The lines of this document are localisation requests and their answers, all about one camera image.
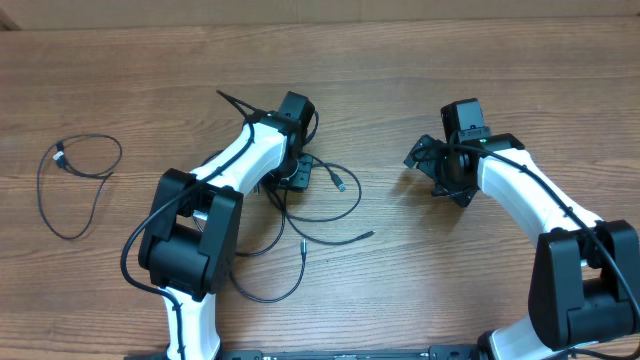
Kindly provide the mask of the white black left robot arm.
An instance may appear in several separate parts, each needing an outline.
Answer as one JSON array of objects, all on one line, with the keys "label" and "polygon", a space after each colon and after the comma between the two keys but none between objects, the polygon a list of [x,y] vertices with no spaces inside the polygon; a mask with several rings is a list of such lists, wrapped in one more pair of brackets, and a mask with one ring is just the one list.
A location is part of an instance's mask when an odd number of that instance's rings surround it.
[{"label": "white black left robot arm", "polygon": [[141,288],[166,306],[165,359],[214,359],[216,294],[231,271],[245,196],[264,178],[293,177],[316,111],[282,108],[246,115],[240,136],[217,157],[184,172],[167,170],[149,216],[134,230],[138,264],[150,277]]}]

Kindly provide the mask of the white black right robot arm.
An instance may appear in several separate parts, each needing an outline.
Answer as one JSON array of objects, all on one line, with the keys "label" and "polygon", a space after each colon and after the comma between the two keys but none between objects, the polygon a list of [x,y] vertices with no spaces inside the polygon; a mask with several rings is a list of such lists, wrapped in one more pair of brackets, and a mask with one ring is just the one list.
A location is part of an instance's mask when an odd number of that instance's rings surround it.
[{"label": "white black right robot arm", "polygon": [[435,197],[466,207],[497,201],[536,249],[527,315],[483,334],[461,359],[569,359],[639,331],[639,236],[562,192],[511,134],[445,141],[422,136],[404,163],[430,177]]}]

